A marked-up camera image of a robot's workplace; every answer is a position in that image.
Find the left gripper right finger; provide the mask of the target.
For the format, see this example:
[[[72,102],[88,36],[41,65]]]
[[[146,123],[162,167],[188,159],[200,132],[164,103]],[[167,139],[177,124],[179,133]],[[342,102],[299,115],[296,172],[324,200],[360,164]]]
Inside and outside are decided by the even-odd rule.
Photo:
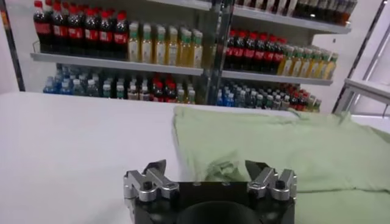
[[[250,176],[247,192],[256,199],[270,195],[277,201],[297,198],[297,175],[291,169],[278,173],[266,163],[245,160],[245,167]]]

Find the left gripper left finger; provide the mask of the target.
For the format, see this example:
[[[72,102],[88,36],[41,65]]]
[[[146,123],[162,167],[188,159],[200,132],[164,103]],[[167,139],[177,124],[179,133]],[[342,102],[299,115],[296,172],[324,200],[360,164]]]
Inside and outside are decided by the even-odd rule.
[[[179,183],[168,179],[165,170],[165,159],[149,163],[142,173],[128,170],[123,177],[124,198],[128,200],[138,198],[143,202],[152,202],[158,196],[168,200],[178,196]]]

